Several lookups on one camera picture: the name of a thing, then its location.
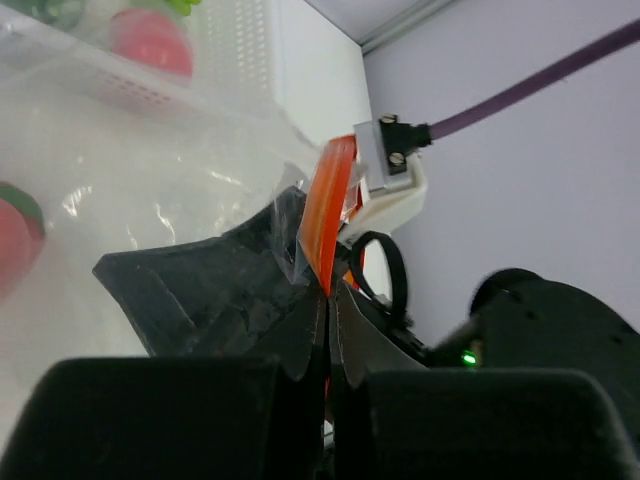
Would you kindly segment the green fake grapes bunch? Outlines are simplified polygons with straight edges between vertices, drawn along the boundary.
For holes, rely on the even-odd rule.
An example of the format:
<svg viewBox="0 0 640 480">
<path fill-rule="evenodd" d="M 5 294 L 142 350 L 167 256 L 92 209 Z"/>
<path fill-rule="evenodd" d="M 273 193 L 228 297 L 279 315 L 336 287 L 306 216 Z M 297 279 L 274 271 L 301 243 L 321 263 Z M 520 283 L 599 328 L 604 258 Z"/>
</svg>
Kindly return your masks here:
<svg viewBox="0 0 640 480">
<path fill-rule="evenodd" d="M 167 4 L 180 16 L 188 17 L 201 0 L 167 0 Z"/>
</svg>

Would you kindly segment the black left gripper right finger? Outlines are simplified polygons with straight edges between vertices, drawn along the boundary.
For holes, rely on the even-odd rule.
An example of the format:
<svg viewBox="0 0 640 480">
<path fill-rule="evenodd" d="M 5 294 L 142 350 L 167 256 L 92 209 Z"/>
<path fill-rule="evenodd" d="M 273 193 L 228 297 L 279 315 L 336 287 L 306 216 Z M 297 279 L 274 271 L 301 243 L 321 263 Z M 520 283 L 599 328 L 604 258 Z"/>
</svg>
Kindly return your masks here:
<svg viewBox="0 0 640 480">
<path fill-rule="evenodd" d="M 335 409 L 339 479 L 635 479 L 639 335 L 594 296 L 488 279 L 423 370 Z"/>
</svg>

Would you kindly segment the pink fake peach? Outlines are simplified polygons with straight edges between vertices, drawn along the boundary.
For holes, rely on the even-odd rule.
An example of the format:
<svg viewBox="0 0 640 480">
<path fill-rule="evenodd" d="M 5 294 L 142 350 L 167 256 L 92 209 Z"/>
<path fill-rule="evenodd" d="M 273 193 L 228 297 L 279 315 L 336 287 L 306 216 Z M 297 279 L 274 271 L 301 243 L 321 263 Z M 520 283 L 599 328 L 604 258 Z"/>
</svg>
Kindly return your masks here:
<svg viewBox="0 0 640 480">
<path fill-rule="evenodd" d="M 36 200 L 11 183 L 1 183 L 1 301 L 25 279 L 46 241 Z"/>
</svg>

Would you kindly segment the red fake apple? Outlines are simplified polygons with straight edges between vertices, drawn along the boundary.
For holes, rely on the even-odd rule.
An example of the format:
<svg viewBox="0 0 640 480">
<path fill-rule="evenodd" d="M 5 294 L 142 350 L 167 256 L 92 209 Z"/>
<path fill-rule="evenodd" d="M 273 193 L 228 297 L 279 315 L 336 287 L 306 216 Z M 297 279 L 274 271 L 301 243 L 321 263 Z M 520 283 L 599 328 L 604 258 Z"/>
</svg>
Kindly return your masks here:
<svg viewBox="0 0 640 480">
<path fill-rule="evenodd" d="M 130 7 L 109 22 L 111 51 L 143 66 L 191 79 L 194 55 L 187 35 L 159 10 Z"/>
</svg>

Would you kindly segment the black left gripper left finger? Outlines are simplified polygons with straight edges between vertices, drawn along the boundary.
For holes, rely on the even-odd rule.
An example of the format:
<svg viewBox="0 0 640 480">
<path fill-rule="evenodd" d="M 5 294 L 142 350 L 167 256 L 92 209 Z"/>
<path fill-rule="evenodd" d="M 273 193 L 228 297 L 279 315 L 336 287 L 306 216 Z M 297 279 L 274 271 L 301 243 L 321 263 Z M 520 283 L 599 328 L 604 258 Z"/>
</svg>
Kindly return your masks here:
<svg viewBox="0 0 640 480">
<path fill-rule="evenodd" d="M 5 479 L 311 479 L 327 300 L 309 288 L 241 356 L 85 358 L 36 385 Z"/>
</svg>

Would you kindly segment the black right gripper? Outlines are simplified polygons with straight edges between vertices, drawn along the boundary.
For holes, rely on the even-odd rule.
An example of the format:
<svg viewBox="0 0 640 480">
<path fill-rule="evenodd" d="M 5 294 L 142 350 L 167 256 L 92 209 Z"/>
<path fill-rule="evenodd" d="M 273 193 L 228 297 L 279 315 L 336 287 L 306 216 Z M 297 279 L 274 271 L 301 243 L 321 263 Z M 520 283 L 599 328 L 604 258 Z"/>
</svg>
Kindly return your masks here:
<svg viewBox="0 0 640 480">
<path fill-rule="evenodd" d="M 366 247 L 372 243 L 380 244 L 390 280 L 389 296 L 376 293 L 365 277 L 362 260 Z M 410 331 L 414 326 L 407 308 L 409 302 L 409 285 L 404 258 L 394 240 L 385 233 L 367 231 L 363 233 L 350 247 L 343 248 L 342 258 L 347 261 L 349 271 L 360 288 L 369 298 L 369 305 L 377 312 L 377 319 L 372 321 L 376 327 L 381 327 L 385 338 L 416 361 L 419 365 L 428 367 L 432 360 L 431 351 Z"/>
</svg>

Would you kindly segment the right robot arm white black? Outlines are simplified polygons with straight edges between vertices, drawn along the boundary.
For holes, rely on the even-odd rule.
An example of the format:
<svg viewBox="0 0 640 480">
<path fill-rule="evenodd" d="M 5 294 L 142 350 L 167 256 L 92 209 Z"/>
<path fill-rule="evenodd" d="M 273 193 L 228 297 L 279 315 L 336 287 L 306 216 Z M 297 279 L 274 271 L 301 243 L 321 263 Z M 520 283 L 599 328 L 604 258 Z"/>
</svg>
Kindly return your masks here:
<svg viewBox="0 0 640 480">
<path fill-rule="evenodd" d="M 423 367 L 576 369 L 602 382 L 638 381 L 639 336 L 614 310 L 518 268 L 486 277 L 467 320 L 424 346 L 411 331 L 395 242 L 370 231 L 338 246 L 323 287 L 298 239 L 305 201 L 287 188 L 221 236 L 109 253 L 94 275 L 153 356 L 274 356 L 296 380 L 329 361 L 352 385 Z"/>
</svg>

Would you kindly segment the clear zip bag orange seal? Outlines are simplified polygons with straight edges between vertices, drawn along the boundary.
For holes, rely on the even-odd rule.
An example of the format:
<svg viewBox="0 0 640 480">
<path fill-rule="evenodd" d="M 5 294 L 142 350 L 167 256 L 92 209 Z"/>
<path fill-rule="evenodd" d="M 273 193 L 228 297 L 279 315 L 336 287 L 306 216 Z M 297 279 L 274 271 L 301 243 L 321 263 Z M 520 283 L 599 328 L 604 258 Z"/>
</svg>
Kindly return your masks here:
<svg viewBox="0 0 640 480">
<path fill-rule="evenodd" d="M 306 193 L 324 143 L 370 116 L 359 46 L 302 1 L 279 9 L 278 108 L 62 111 L 1 97 L 1 183 L 31 195 L 40 256 L 1 301 L 1 361 L 26 377 L 76 357 L 148 354 L 93 273 L 106 254 L 187 244 Z"/>
</svg>

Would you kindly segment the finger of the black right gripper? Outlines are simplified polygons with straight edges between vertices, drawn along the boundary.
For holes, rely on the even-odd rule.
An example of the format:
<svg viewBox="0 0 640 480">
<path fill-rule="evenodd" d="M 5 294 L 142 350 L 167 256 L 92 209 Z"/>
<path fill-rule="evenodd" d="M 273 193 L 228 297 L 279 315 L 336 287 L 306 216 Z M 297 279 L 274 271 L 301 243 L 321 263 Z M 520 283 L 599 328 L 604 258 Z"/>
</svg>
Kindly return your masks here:
<svg viewBox="0 0 640 480">
<path fill-rule="evenodd" d="M 291 186 L 218 237 L 109 253 L 93 273 L 149 355 L 240 355 L 305 295 L 295 261 L 305 201 Z"/>
</svg>

